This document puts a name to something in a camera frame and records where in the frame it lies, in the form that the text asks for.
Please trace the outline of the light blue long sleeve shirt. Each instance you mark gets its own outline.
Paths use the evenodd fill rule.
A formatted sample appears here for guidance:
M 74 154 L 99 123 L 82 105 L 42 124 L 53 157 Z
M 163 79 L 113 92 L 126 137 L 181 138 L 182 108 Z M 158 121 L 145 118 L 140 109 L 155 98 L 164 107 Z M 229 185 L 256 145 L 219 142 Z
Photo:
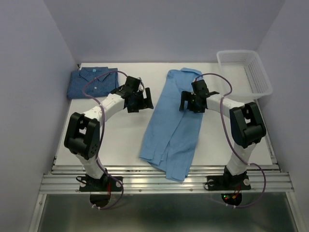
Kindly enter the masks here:
M 180 111 L 181 93 L 201 72 L 170 70 L 144 133 L 139 158 L 166 173 L 166 179 L 182 182 L 191 167 L 203 114 Z

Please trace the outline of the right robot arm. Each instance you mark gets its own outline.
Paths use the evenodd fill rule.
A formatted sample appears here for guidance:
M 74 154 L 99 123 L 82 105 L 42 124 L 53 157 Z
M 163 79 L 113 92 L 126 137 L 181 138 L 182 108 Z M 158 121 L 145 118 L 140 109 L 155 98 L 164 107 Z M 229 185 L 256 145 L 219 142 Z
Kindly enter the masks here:
M 247 176 L 249 159 L 256 145 L 265 137 L 267 130 L 256 103 L 242 103 L 227 99 L 219 92 L 210 92 L 204 80 L 191 83 L 193 90 L 181 93 L 180 110 L 194 113 L 212 110 L 221 118 L 229 118 L 231 138 L 227 138 L 232 149 L 229 162 L 222 175 L 209 175 L 205 189 L 209 191 L 250 190 Z

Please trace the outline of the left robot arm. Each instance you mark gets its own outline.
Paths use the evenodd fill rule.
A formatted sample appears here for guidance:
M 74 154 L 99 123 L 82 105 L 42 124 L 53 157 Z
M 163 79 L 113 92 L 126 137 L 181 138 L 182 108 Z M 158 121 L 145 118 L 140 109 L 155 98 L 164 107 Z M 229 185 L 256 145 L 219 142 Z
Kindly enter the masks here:
M 85 175 L 76 178 L 80 192 L 121 192 L 123 177 L 110 175 L 99 159 L 105 123 L 124 109 L 128 113 L 153 109 L 151 92 L 140 78 L 127 76 L 123 85 L 97 103 L 86 112 L 75 112 L 70 116 L 64 147 L 79 159 L 85 169 Z

